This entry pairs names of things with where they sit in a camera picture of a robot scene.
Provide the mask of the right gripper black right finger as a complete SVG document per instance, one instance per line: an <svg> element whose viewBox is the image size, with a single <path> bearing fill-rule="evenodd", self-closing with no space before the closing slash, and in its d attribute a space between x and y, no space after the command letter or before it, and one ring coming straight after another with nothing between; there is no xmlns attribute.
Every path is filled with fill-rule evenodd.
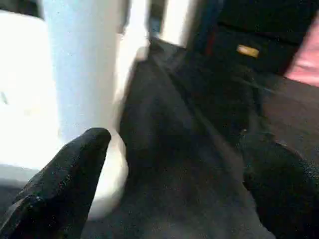
<svg viewBox="0 0 319 239"><path fill-rule="evenodd" d="M317 239L319 169L267 134L246 135L239 146L262 224L278 239Z"/></svg>

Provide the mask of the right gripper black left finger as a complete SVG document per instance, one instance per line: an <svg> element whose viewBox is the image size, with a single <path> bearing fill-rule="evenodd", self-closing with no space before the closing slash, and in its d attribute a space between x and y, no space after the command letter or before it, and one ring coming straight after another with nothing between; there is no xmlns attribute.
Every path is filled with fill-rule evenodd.
<svg viewBox="0 0 319 239"><path fill-rule="evenodd" d="M111 140L91 128L65 144L15 197L2 239L78 239L87 221Z"/></svg>

